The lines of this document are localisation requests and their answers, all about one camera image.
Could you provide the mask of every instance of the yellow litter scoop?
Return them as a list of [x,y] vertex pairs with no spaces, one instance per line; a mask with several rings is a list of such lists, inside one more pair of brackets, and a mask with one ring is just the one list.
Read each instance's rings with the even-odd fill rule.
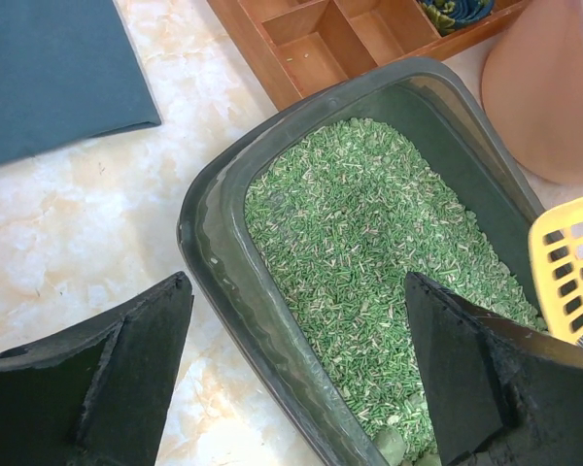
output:
[[583,197],[540,216],[530,230],[529,250],[549,332],[583,347]]

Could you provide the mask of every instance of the wooden divider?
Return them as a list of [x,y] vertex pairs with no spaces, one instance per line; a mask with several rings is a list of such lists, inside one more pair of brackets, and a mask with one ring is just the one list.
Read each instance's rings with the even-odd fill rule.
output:
[[530,0],[496,0],[441,37],[418,0],[208,0],[279,110],[409,56],[445,59],[497,34]]

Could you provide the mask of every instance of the litter tray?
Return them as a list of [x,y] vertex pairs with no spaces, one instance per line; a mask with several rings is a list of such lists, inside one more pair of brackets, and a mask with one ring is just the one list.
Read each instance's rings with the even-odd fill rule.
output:
[[428,58],[403,60],[339,84],[253,130],[193,182],[178,236],[227,331],[323,462],[386,465],[300,331],[244,220],[247,188],[255,177],[312,131],[351,117],[385,122],[417,147],[476,213],[499,259],[537,305],[528,233],[542,207],[460,79]]

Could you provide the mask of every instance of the blue patterned fabric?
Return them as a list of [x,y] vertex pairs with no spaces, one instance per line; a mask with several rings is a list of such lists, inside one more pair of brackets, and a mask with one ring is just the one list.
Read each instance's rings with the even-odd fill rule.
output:
[[488,16],[495,0],[419,0],[429,20],[442,36]]

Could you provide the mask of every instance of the cat litter box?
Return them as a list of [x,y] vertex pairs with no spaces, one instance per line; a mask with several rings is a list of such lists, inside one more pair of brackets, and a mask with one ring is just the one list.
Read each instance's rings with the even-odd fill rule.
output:
[[[431,59],[411,58],[339,84],[247,134],[192,183],[178,238],[232,339],[324,464],[383,466],[386,460],[296,323],[244,217],[249,185],[274,160],[317,129],[351,118],[387,123],[414,144],[475,213],[498,258],[537,306],[528,233],[542,207],[462,82]],[[583,354],[575,351],[583,349],[478,308],[414,271],[406,279],[406,307],[443,465],[542,464],[531,460],[549,457],[578,457],[583,464],[582,455],[565,452],[571,431],[549,422],[571,409],[583,415],[583,399],[574,400],[579,407],[534,403],[540,390],[546,395],[540,399],[551,403],[574,389],[572,383],[583,377]],[[524,368],[538,371],[544,384],[532,383]],[[553,387],[550,381],[562,371],[573,377]],[[536,409],[546,410],[546,423],[525,416]],[[541,437],[525,442],[524,432],[532,428]],[[556,441],[548,443],[542,434]],[[508,451],[511,459],[505,459]],[[473,460],[488,462],[468,462]]]

